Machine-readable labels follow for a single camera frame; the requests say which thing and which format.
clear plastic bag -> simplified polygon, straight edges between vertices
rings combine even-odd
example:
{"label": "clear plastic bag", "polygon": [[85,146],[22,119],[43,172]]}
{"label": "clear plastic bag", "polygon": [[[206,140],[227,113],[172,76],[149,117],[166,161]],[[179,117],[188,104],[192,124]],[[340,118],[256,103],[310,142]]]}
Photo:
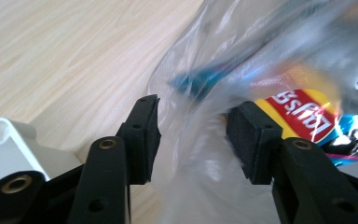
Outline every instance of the clear plastic bag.
{"label": "clear plastic bag", "polygon": [[[288,72],[299,66],[317,72]],[[271,187],[245,179],[221,115],[308,89],[358,114],[358,1],[206,0],[148,85],[161,97],[159,223],[279,222]]]}

light wood surface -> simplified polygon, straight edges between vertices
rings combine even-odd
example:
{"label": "light wood surface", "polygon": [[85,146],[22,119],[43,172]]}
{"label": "light wood surface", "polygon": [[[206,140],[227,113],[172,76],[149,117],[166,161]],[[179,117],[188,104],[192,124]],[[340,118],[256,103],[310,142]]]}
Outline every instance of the light wood surface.
{"label": "light wood surface", "polygon": [[[115,135],[201,0],[0,0],[0,117],[85,161]],[[132,222],[155,223],[150,185],[131,188]]]}

